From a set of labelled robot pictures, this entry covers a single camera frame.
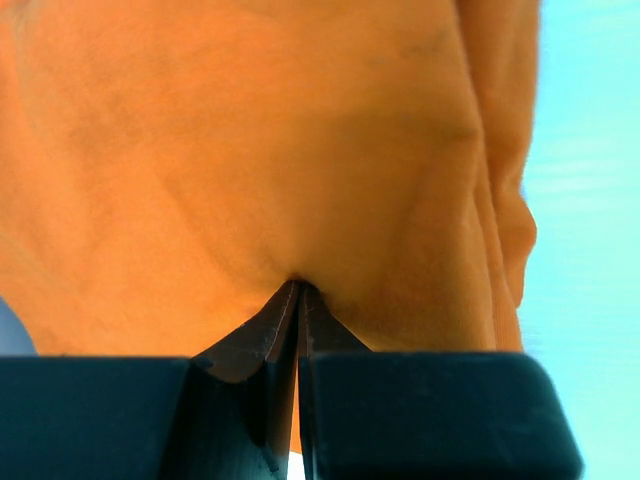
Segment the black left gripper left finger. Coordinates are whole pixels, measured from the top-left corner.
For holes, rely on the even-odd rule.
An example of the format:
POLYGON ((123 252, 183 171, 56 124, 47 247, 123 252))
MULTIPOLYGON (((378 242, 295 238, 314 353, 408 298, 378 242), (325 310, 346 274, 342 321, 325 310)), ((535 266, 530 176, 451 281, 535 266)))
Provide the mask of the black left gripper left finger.
POLYGON ((299 286, 186 357, 5 357, 5 479, 283 479, 299 286))

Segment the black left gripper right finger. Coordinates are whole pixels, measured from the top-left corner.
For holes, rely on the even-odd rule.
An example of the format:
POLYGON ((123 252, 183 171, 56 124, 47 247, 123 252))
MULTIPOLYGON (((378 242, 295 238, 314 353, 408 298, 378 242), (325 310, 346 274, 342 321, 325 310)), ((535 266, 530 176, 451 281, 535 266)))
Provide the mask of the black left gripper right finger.
POLYGON ((298 304, 309 479, 577 479, 583 460, 541 365, 515 353, 375 353, 318 290, 298 304))

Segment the orange t shirt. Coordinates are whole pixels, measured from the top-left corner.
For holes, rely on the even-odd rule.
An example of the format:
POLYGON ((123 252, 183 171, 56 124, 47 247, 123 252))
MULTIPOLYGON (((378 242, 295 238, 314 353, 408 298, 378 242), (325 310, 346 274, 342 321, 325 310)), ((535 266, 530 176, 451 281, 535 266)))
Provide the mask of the orange t shirt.
POLYGON ((194 355, 286 281, 375 350, 522 347, 536 1, 5 1, 1 293, 194 355))

